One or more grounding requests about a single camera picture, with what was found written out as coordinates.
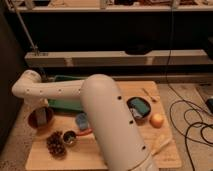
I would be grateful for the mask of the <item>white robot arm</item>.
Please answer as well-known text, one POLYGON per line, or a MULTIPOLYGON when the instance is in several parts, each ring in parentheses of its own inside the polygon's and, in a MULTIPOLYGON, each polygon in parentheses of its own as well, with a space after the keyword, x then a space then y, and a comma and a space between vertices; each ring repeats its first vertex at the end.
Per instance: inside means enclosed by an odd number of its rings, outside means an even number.
POLYGON ((95 74, 84 80, 43 83, 37 72, 27 70, 12 86, 12 93, 31 103, 43 98, 78 99, 109 171, 159 171, 111 77, 95 74))

